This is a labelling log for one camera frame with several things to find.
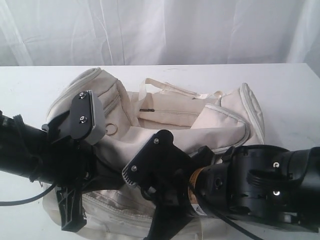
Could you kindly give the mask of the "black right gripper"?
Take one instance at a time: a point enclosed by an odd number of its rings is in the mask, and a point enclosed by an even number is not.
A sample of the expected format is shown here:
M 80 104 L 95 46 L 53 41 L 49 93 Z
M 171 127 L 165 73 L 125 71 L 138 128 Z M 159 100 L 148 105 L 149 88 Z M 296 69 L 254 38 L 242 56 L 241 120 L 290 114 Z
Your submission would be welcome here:
M 145 195 L 149 187 L 155 188 L 149 194 L 155 212 L 146 240 L 171 240 L 188 224 L 199 220 L 188 199 L 190 176 L 190 172 L 174 172 L 170 176 L 152 172 L 142 182 Z

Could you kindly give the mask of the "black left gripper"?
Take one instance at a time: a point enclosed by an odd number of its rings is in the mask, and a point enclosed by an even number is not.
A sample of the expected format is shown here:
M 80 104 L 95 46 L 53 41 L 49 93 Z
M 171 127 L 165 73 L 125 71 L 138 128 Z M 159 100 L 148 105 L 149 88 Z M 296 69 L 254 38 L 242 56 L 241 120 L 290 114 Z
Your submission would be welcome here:
M 83 181 L 82 192 L 119 190 L 125 183 L 121 174 L 94 161 L 92 146 L 105 135 L 102 124 L 92 122 L 50 122 L 42 125 L 34 141 L 36 166 L 28 177 L 58 186 Z M 82 192 L 77 187 L 56 190 L 62 224 L 86 224 Z

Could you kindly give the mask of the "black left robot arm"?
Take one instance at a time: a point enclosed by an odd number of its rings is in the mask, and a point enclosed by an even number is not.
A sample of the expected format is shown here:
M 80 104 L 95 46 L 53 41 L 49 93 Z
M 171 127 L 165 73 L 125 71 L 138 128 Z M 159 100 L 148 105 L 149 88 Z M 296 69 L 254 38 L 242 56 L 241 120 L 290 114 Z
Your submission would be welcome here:
M 42 129 L 25 124 L 21 115 L 0 116 L 0 170 L 50 185 L 34 197 L 2 201 L 2 207 L 28 204 L 54 191 L 61 229 L 76 232 L 87 223 L 84 193 L 124 185 L 120 172 L 104 163 L 85 141 L 87 135 L 76 136 L 72 130 L 68 113 Z

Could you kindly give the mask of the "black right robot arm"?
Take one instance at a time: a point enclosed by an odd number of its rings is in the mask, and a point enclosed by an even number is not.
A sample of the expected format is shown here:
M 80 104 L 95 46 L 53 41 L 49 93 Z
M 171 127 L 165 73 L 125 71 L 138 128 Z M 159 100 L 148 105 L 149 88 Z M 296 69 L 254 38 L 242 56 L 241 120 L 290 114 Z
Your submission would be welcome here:
M 231 147 L 213 164 L 202 147 L 188 156 L 176 147 L 149 151 L 139 175 L 155 213 L 149 240 L 170 240 L 195 218 L 219 218 L 244 235 L 239 221 L 288 232 L 320 227 L 320 149 L 290 151 L 272 145 Z

